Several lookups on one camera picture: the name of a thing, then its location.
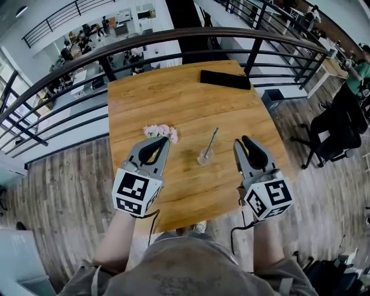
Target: person's hand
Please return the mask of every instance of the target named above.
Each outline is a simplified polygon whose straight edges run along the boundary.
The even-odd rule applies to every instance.
[[[353,61],[350,60],[350,59],[347,59],[345,61],[344,65],[343,65],[343,67],[348,70],[352,66],[352,64],[353,64]]]

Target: shoe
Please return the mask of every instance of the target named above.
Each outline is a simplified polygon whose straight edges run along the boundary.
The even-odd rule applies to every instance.
[[[321,109],[322,112],[325,112],[329,109],[327,105],[324,105],[322,103],[319,104],[319,108]]]
[[[202,222],[194,224],[193,231],[203,234],[206,232],[206,228],[207,228],[207,221],[202,221]]]

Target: wooden table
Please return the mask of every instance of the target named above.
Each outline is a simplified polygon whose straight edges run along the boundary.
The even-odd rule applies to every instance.
[[[164,188],[150,208],[160,209],[154,232],[172,230],[225,214],[238,207],[242,178],[233,144],[249,135],[266,145],[277,166],[293,176],[283,142],[255,89],[202,84],[200,71],[244,75],[236,61],[175,66],[117,80],[108,85],[109,137],[116,173],[134,144],[145,139],[143,127],[177,128],[164,171]],[[199,166],[197,157],[216,127],[214,162]],[[152,219],[136,222],[136,235],[147,235]]]
[[[320,86],[323,85],[323,83],[328,79],[329,76],[337,76],[343,79],[346,79],[348,76],[348,73],[342,70],[338,62],[333,58],[326,58],[317,72],[321,69],[321,67],[325,70],[325,74],[308,92],[307,98],[310,98],[320,88]]]

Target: green shirt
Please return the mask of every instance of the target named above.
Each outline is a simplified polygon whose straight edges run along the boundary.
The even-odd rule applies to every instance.
[[[360,65],[354,67],[354,69],[361,75],[362,78],[370,77],[370,64],[368,62],[363,62]],[[357,95],[360,92],[361,81],[358,81],[353,74],[350,74],[346,80],[348,87],[352,92]]]

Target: black cable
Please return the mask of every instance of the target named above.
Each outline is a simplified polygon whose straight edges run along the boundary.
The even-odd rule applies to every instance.
[[[239,206],[244,206],[245,205],[245,200],[244,199],[239,199]],[[232,233],[235,231],[235,230],[247,230],[249,228],[252,228],[254,227],[259,221],[252,221],[249,225],[246,225],[245,223],[245,217],[244,217],[244,211],[241,210],[242,212],[242,216],[243,216],[243,223],[244,223],[244,226],[243,227],[234,227],[231,231],[230,231],[230,241],[231,241],[231,251],[232,251],[232,254],[235,255],[234,253],[234,240],[232,238]]]
[[[160,210],[156,210],[155,212],[153,212],[151,214],[148,214],[148,215],[145,215],[144,217],[138,217],[138,216],[134,216],[134,215],[131,214],[132,217],[137,218],[137,219],[145,219],[145,218],[149,218],[149,217],[155,215],[155,217],[153,219],[153,222],[151,223],[151,227],[150,227],[148,247],[150,246],[150,238],[151,238],[151,233],[153,232],[154,222],[156,222],[156,219],[157,219],[159,214],[160,214]]]

